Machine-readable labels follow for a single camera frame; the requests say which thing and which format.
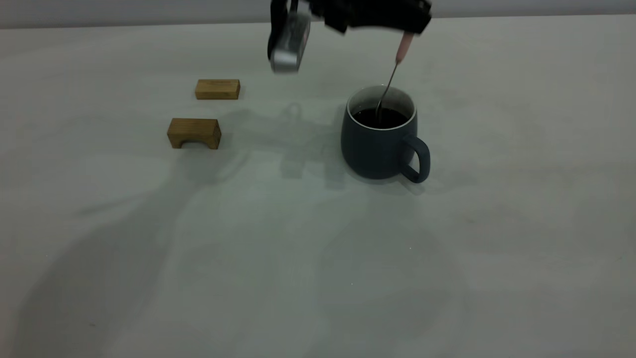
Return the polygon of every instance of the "wooden block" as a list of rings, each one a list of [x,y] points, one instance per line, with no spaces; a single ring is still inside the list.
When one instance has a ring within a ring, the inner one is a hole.
[[[197,99],[239,99],[239,80],[199,80]]]
[[[216,119],[173,118],[168,128],[172,148],[181,148],[187,141],[200,141],[210,149],[219,148],[221,128]]]

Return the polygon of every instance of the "wall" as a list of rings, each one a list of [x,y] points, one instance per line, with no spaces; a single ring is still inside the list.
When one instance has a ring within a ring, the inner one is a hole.
[[[262,22],[269,0],[0,0],[0,28]],[[433,0],[434,16],[636,12],[634,0]]]

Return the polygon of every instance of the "table surface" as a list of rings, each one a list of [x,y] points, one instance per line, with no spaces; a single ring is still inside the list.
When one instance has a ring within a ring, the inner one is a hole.
[[[434,20],[398,69],[431,177],[339,148],[400,34],[0,31],[3,357],[633,357],[636,16]],[[239,78],[238,101],[197,101]],[[170,147],[217,118],[219,150]]]

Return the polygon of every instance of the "metal spoon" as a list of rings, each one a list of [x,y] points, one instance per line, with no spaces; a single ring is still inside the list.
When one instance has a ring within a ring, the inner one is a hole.
[[[375,118],[377,118],[378,123],[382,122],[382,101],[384,100],[384,96],[387,95],[387,92],[389,91],[389,87],[391,87],[391,82],[393,81],[393,76],[396,74],[398,65],[402,63],[402,61],[406,57],[408,48],[411,47],[411,42],[413,41],[413,35],[414,35],[413,33],[405,32],[404,36],[402,36],[402,42],[400,42],[399,48],[397,49],[396,66],[393,68],[393,73],[391,73],[391,79],[389,80],[389,84],[387,85],[387,88],[384,90],[382,97],[380,97],[378,106],[375,107]]]
[[[393,73],[391,73],[391,79],[389,80],[389,84],[387,85],[387,88],[384,90],[384,93],[382,94],[382,97],[380,97],[380,101],[378,102],[378,105],[375,107],[375,118],[378,120],[378,123],[382,122],[382,101],[384,100],[384,96],[387,95],[387,92],[389,91],[389,87],[391,87],[391,82],[393,81],[393,76],[396,74],[396,70],[398,69],[398,62],[396,62],[396,66],[393,67]]]

